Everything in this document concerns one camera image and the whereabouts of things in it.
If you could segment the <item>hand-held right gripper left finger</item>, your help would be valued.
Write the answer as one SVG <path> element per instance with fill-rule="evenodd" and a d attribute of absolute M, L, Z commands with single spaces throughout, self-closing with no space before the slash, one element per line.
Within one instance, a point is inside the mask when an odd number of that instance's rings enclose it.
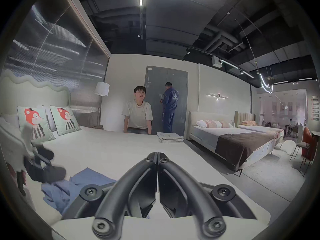
<path fill-rule="evenodd" d="M 98 238 L 120 238 L 125 216 L 147 218 L 156 201 L 158 153 L 150 153 L 116 182 L 84 186 L 62 220 L 94 216 Z"/>

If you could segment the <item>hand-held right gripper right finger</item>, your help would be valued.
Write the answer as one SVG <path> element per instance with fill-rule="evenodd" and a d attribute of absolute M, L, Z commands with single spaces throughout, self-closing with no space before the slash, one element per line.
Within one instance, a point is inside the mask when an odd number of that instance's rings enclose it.
<path fill-rule="evenodd" d="M 164 153 L 157 154 L 160 203 L 170 218 L 193 216 L 199 238 L 219 238 L 226 233 L 223 216 L 257 221 L 249 206 L 227 184 L 198 182 Z"/>

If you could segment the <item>person's left hand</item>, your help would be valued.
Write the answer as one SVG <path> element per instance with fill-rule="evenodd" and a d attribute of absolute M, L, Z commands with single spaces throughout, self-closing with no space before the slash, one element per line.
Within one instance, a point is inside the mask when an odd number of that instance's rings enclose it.
<path fill-rule="evenodd" d="M 13 181 L 15 182 L 16 186 L 18 187 L 18 190 L 21 192 L 23 197 L 26 197 L 26 192 L 24 190 L 24 186 L 26 186 L 26 173 L 25 171 L 18 171 L 16 172 L 15 169 L 6 162 L 6 165 L 9 169 L 9 172 L 11 174 L 11 177 L 13 178 Z"/>

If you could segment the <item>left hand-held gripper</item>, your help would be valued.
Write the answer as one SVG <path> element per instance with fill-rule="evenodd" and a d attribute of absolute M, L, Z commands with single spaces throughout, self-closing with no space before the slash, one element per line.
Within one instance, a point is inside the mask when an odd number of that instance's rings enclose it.
<path fill-rule="evenodd" d="M 53 166 L 49 161 L 54 158 L 52 150 L 44 145 L 32 146 L 22 132 L 5 119 L 0 120 L 0 136 L 4 159 L 14 171 L 26 170 L 32 180 L 48 184 L 65 178 L 66 169 Z"/>

